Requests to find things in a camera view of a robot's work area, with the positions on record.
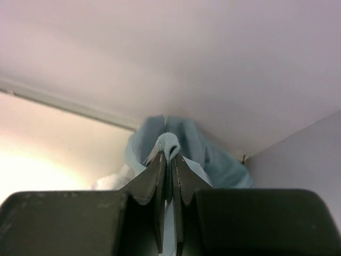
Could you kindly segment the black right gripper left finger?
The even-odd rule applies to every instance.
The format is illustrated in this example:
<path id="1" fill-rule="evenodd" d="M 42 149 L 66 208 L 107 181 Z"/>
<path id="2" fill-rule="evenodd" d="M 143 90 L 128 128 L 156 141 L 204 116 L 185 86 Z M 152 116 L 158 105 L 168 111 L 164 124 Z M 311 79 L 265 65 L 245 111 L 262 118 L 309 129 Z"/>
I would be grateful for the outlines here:
<path id="1" fill-rule="evenodd" d="M 22 191 L 1 206 L 1 255 L 158 255 L 166 160 L 118 191 Z"/>

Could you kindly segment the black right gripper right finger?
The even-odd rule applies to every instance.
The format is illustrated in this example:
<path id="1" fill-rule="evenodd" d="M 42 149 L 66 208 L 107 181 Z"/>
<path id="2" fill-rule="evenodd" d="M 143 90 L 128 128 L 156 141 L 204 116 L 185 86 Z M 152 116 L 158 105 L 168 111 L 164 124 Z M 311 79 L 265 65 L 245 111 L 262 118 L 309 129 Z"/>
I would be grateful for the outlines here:
<path id="1" fill-rule="evenodd" d="M 324 201 L 304 189 L 214 189 L 172 160 L 177 255 L 340 255 Z"/>

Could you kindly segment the grey-blue t shirt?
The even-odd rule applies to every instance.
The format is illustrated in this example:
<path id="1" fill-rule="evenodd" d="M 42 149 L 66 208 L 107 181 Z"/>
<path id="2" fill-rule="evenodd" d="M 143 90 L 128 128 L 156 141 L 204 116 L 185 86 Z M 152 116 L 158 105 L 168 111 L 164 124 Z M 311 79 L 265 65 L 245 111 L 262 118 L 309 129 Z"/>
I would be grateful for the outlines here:
<path id="1" fill-rule="evenodd" d="M 166 206 L 172 202 L 171 161 L 183 156 L 189 168 L 214 188 L 253 186 L 247 168 L 230 153 L 210 142 L 191 119 L 175 116 L 148 117 L 129 138 L 124 151 L 125 163 L 135 175 L 142 173 L 162 152 L 166 159 Z"/>

